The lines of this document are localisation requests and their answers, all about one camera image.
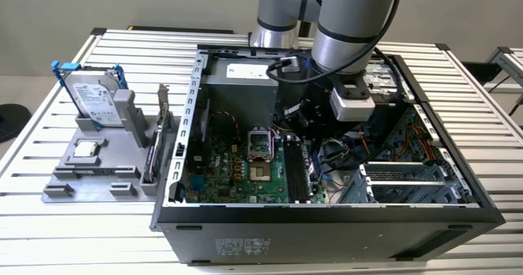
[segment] white label sticker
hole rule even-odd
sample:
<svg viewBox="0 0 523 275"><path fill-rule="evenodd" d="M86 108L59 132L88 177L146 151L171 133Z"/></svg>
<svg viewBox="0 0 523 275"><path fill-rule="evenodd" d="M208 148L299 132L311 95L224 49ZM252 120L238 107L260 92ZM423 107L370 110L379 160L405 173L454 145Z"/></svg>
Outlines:
<svg viewBox="0 0 523 275"><path fill-rule="evenodd" d="M266 71L267 65L228 64L227 77L244 79L270 79Z"/></svg>
<svg viewBox="0 0 523 275"><path fill-rule="evenodd" d="M215 238L219 255L267 255L271 238Z"/></svg>
<svg viewBox="0 0 523 275"><path fill-rule="evenodd" d="M100 125L122 125L108 89L102 85L86 83L75 83L74 87L91 119L100 123Z"/></svg>

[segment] gray wall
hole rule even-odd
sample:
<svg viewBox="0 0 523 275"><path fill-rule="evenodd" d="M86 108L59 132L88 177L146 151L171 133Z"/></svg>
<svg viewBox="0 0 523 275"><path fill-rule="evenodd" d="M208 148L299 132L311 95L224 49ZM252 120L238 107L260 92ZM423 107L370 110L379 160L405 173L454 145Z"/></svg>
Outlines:
<svg viewBox="0 0 523 275"><path fill-rule="evenodd" d="M523 46L519 0L402 0L389 41L446 42L463 59ZM258 0L0 0L0 74L50 75L95 27L232 29L247 33Z"/></svg>

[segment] colored wires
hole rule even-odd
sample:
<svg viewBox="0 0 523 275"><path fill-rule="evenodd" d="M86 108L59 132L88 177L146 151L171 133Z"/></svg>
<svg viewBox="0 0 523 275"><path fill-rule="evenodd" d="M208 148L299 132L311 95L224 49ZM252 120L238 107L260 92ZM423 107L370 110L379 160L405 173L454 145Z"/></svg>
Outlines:
<svg viewBox="0 0 523 275"><path fill-rule="evenodd" d="M272 122L272 125L282 131L290 131L290 132L292 131L292 129L282 128L279 125L276 125L276 122Z"/></svg>
<svg viewBox="0 0 523 275"><path fill-rule="evenodd" d="M240 139L240 137L239 137L239 126L238 126L238 121L236 121L235 116L231 115L227 111L216 111L216 112L214 112L214 113L211 114L211 116L215 116L215 115L226 115L226 116L228 116L228 117L232 119L232 122L234 122L235 128L236 128L236 139L238 139L238 141L240 142L242 139Z"/></svg>
<svg viewBox="0 0 523 275"><path fill-rule="evenodd" d="M335 192L332 192L331 194L328 193L328 203L331 203L332 197L347 187L349 183L336 182L330 175L322 175L319 180L330 181L335 183L338 186L340 186L340 188L338 188Z"/></svg>
<svg viewBox="0 0 523 275"><path fill-rule="evenodd" d="M322 161L322 164L326 164L336 159L342 159L351 151L351 148L338 139L330 138L328 141L335 142L343 148L343 151L340 153L328 154L327 158Z"/></svg>
<svg viewBox="0 0 523 275"><path fill-rule="evenodd" d="M350 165L334 166L334 165L328 164L328 165L331 166L331 169L327 170L327 171L324 172L324 174L328 174L328 173L331 173L331 172L334 172L334 171L336 171L336 170L350 171L350 170L357 169L357 168L359 167L361 164L363 164L363 163L369 162L370 160L373 160L373 159L374 159L386 149L389 149L389 150L393 151L394 147L390 146L390 145L383 145L379 149L377 149L377 151L375 151L373 154L370 154L370 155L369 155L367 157L365 157L365 158L361 158L359 161L358 161L357 163L353 163L353 164L350 164Z"/></svg>
<svg viewBox="0 0 523 275"><path fill-rule="evenodd" d="M363 133L363 125L359 125L359 137L362 137L363 146L366 147L367 154L370 154L367 141L366 141L366 136L365 136L365 133Z"/></svg>
<svg viewBox="0 0 523 275"><path fill-rule="evenodd" d="M406 131L406 141L403 142L402 149L399 153L395 155L394 159L397 159L406 151L410 145L410 131L414 130L417 137L419 136L421 133L427 133L425 128L421 126L409 126L407 131ZM422 145L425 154L427 155L429 160L435 160L435 155L433 152L433 149L430 148L429 142L426 139L419 138L419 143Z"/></svg>

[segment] ram slot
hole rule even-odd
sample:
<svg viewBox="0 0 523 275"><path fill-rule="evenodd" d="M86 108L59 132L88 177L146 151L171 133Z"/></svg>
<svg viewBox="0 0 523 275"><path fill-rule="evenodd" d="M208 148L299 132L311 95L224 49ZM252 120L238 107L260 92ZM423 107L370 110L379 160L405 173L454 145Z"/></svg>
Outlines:
<svg viewBox="0 0 523 275"><path fill-rule="evenodd" d="M307 180L303 169L303 153L300 142L294 139L286 139L284 142L284 160L290 202L307 202L308 190Z"/></svg>

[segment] hard drive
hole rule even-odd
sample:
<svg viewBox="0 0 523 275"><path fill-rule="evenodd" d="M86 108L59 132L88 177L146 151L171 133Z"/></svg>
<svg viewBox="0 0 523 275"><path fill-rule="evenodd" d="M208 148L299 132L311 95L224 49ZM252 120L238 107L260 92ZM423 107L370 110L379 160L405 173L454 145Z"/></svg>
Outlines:
<svg viewBox="0 0 523 275"><path fill-rule="evenodd" d="M76 63L52 63L54 73L64 86L82 118L91 118L100 127L123 127L115 108L114 97L119 89L127 89L123 69L82 67Z"/></svg>

